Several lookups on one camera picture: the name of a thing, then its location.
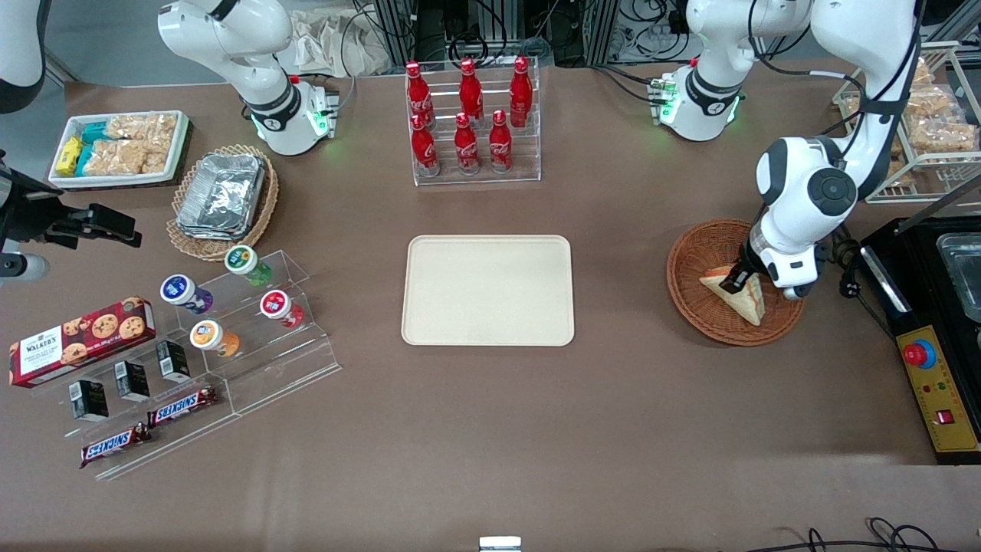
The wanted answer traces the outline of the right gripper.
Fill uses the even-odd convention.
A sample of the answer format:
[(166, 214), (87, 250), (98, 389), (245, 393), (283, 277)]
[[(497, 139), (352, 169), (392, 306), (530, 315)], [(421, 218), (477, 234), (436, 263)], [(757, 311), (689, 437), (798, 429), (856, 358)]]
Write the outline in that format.
[(58, 189), (10, 168), (4, 161), (1, 189), (3, 281), (39, 281), (50, 272), (45, 256), (21, 251), (25, 242), (69, 249), (77, 249), (80, 240), (108, 240), (131, 248), (143, 244), (133, 217), (98, 203), (89, 204), (87, 211), (64, 205)]

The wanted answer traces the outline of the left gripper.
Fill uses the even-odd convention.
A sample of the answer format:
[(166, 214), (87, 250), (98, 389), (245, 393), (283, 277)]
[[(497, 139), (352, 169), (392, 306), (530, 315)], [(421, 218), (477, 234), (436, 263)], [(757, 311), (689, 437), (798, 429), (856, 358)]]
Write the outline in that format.
[(829, 259), (826, 241), (800, 241), (781, 230), (773, 218), (760, 218), (740, 249), (742, 263), (736, 263), (719, 286), (728, 294), (763, 297), (760, 274), (764, 274), (784, 297), (802, 300)]

